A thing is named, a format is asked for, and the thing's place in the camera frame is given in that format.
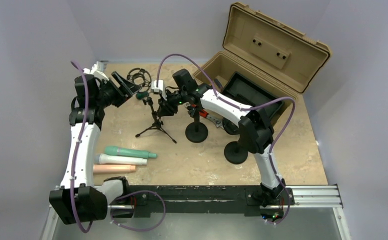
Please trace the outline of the white microphone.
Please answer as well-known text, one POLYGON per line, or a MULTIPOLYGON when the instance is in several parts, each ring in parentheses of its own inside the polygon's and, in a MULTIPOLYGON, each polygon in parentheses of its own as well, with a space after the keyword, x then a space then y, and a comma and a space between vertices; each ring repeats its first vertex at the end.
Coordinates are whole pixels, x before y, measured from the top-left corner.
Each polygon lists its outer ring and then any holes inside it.
POLYGON ((94 158, 94 163, 97 165, 112 164, 112 165, 147 165, 148 159, 129 156, 113 156, 106 154, 98 154, 94 158))

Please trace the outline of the round base shock mount stand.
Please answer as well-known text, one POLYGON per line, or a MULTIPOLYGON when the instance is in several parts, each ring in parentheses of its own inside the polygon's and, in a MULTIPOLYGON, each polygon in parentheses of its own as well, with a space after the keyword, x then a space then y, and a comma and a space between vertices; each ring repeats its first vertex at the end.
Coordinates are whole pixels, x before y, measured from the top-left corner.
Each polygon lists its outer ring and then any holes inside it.
MULTIPOLYGON (((222 119, 222 126, 229 135, 235 136, 239 134, 239 128, 226 118, 222 119)), ((246 161, 248 152, 240 147, 237 141, 231 141, 224 148, 224 156, 228 162, 239 165, 246 161)))

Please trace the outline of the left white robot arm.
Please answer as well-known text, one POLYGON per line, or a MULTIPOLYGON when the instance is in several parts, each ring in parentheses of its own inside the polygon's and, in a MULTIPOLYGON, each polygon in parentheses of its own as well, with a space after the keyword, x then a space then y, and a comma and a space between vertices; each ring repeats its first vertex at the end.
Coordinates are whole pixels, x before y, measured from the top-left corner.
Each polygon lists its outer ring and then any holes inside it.
POLYGON ((74 79, 76 96, 71 102, 71 147, 61 183, 49 193, 49 203, 66 225, 105 219, 113 201, 129 202, 131 191, 123 176, 93 183, 95 147, 101 133, 105 108, 120 107, 139 90, 117 72, 110 79, 84 74, 74 79))

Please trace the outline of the green microphone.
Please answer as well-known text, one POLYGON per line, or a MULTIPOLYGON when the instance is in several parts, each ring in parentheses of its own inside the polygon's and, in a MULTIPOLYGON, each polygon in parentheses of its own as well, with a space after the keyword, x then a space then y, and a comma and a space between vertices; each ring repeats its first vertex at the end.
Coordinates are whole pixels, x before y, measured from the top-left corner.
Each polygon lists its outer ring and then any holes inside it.
POLYGON ((106 146, 104 153, 110 156, 134 157, 143 159, 156 159, 157 154, 146 150, 129 149, 117 146, 106 146))

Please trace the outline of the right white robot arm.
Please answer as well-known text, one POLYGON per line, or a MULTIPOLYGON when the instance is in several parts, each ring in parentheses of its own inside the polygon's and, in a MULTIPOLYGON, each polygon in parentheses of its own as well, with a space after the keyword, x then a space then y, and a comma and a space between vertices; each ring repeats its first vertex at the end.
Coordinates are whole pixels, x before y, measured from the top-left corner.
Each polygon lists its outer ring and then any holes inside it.
POLYGON ((151 92, 160 95, 158 113, 162 116, 176 114, 176 109, 184 103, 194 104, 199 109, 216 112, 235 124, 239 129, 239 139, 228 144, 234 150, 240 149, 239 156, 245 159, 249 153, 254 155, 261 176, 260 200, 264 204, 273 204, 287 192, 285 182, 277 169, 274 145, 278 138, 273 138, 273 127, 270 124, 265 107, 283 98, 277 98, 259 106, 249 106, 232 100, 215 90, 213 84, 201 84, 192 78, 186 69, 173 75, 177 91, 166 89, 164 81, 156 79, 151 83, 151 92))

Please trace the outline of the black tripod mic stand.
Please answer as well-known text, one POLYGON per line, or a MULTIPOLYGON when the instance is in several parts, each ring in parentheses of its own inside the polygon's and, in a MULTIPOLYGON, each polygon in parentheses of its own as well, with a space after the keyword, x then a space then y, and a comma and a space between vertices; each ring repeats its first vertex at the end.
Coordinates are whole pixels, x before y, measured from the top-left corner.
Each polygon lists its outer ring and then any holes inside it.
MULTIPOLYGON (((148 90, 151 87, 151 83, 152 83, 151 74, 147 70, 145 70, 143 68, 139 68, 139 67, 136 67, 136 68, 133 68, 132 70, 130 70, 127 74, 126 79, 128 81, 136 84, 136 85, 141 86, 141 90, 139 92, 148 92, 148 90)), ((138 138, 143 133, 145 133, 146 131, 149 131, 149 130, 159 130, 159 131, 165 133, 167 136, 169 136, 170 139, 176 144, 177 141, 162 127, 163 121, 161 120, 161 117, 157 116, 157 111, 153 107, 152 98, 150 96, 146 97, 146 98, 142 99, 142 102, 144 103, 144 105, 150 106, 151 115, 152 115, 152 118, 154 119, 154 122, 150 127, 146 128, 142 132, 136 134, 135 137, 138 138)))

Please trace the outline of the round base clip stand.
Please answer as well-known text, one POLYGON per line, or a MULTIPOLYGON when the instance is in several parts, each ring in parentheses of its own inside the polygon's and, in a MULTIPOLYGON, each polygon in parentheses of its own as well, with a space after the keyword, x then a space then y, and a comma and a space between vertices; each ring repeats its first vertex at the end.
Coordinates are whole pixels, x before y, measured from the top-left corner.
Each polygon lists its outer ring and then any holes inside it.
POLYGON ((192 143, 201 143, 207 138, 208 129, 200 122, 200 110, 198 107, 190 104, 188 104, 186 108, 194 121, 186 127, 185 136, 192 143))

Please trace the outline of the pink microphone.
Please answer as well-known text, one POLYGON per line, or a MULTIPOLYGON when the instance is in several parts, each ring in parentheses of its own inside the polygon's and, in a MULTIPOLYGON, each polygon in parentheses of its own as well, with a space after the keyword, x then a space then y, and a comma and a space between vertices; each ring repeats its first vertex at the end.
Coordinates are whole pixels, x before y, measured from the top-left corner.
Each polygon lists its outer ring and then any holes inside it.
POLYGON ((94 174, 128 174, 136 171, 135 165, 124 164, 95 164, 94 174))

